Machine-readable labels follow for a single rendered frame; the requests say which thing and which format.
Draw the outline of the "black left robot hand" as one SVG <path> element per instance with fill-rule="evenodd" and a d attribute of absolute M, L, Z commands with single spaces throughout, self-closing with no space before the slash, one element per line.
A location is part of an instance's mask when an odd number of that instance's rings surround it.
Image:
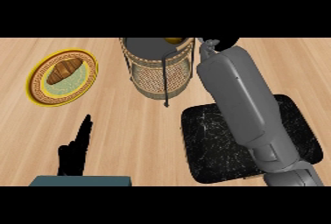
<path fill-rule="evenodd" d="M 57 176 L 83 175 L 91 125 L 90 115 L 86 115 L 83 123 L 80 124 L 75 140 L 71 141 L 68 145 L 60 145 L 57 148 Z"/>

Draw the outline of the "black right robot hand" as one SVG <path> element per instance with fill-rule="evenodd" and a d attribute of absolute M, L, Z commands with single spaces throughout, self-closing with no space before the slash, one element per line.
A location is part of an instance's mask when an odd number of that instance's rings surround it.
<path fill-rule="evenodd" d="M 214 47 L 216 51 L 222 51 L 235 45 L 235 43 L 238 42 L 238 39 L 239 39 L 238 37 L 205 38 L 204 42 L 208 44 L 208 46 Z"/>

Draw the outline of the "tiered wicker basket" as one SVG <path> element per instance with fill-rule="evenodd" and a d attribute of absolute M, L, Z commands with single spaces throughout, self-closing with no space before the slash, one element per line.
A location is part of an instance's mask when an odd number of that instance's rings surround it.
<path fill-rule="evenodd" d="M 118 42 L 134 88 L 168 107 L 192 78 L 195 38 L 183 38 L 177 45 L 164 38 L 120 38 Z"/>

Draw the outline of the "black marble tray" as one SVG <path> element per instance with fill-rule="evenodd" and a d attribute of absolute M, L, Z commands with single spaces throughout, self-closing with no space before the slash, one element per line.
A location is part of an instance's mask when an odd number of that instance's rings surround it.
<path fill-rule="evenodd" d="M 312 165 L 323 159 L 322 147 L 292 99 L 276 94 L 282 124 L 294 142 L 298 155 Z M 235 142 L 217 105 L 186 108 L 180 115 L 190 175 L 196 182 L 211 184 L 258 176 L 248 150 Z"/>

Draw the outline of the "yellow rimmed round plate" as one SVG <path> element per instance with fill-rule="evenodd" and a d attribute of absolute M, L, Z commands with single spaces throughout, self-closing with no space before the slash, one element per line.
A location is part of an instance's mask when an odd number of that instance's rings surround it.
<path fill-rule="evenodd" d="M 44 107 L 62 106 L 87 91 L 97 78 L 99 63 L 78 48 L 52 53 L 32 68 L 25 91 L 31 102 Z"/>

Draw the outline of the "brown croissant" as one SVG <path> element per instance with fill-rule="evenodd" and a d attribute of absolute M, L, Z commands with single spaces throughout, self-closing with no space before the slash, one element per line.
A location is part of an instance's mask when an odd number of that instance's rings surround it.
<path fill-rule="evenodd" d="M 83 59 L 74 58 L 62 60 L 56 63 L 50 75 L 47 76 L 46 83 L 49 85 L 57 84 L 80 68 Z"/>

